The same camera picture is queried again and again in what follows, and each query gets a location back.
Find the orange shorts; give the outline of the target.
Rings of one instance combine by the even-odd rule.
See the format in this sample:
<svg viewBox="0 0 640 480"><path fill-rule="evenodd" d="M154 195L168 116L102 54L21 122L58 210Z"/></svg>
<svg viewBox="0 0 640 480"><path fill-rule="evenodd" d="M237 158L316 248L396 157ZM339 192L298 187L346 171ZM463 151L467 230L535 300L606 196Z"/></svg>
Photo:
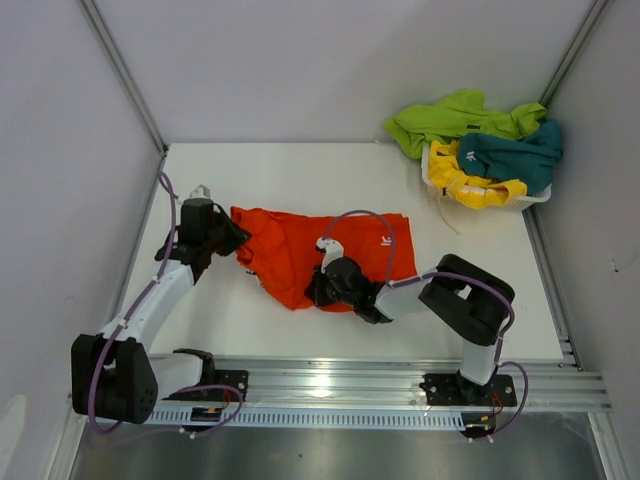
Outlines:
<svg viewBox="0 0 640 480"><path fill-rule="evenodd" d="M354 259L373 281L386 279L391 255L395 256L393 280L417 274L410 221L400 213L386 213L381 219L349 216L332 227L330 216L233 206L231 219L252 234L236 251L237 261L257 276L266 293L290 310L313 306L304 290L311 282L313 269L322 262L315 245L327 230L332 239L342 244L344 254Z"/></svg>

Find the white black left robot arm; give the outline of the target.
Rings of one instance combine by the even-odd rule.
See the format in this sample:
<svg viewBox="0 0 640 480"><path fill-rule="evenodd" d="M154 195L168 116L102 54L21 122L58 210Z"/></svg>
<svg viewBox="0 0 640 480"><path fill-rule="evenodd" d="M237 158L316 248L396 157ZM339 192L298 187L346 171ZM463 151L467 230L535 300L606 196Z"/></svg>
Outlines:
<svg viewBox="0 0 640 480"><path fill-rule="evenodd" d="M178 348L153 360L148 350L183 297L209 268L250 238L224 209L204 197L172 212L172 227L155 255L157 271L138 296L94 335L71 347L71 399L91 422L143 424L158 401L175 398L243 403L246 383L234 372L217 372L213 356Z"/></svg>

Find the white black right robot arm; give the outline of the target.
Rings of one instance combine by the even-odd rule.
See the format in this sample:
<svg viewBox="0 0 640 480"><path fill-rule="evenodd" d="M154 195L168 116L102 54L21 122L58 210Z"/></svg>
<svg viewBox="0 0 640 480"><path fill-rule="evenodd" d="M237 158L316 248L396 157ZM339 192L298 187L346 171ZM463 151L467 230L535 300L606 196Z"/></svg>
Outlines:
<svg viewBox="0 0 640 480"><path fill-rule="evenodd" d="M491 394L503 338L515 320L515 290L454 254L429 272L389 284L367 278L357 262L340 257L314 268L305 296L317 307L348 306L372 325L433 313L463 339L456 389L472 404Z"/></svg>

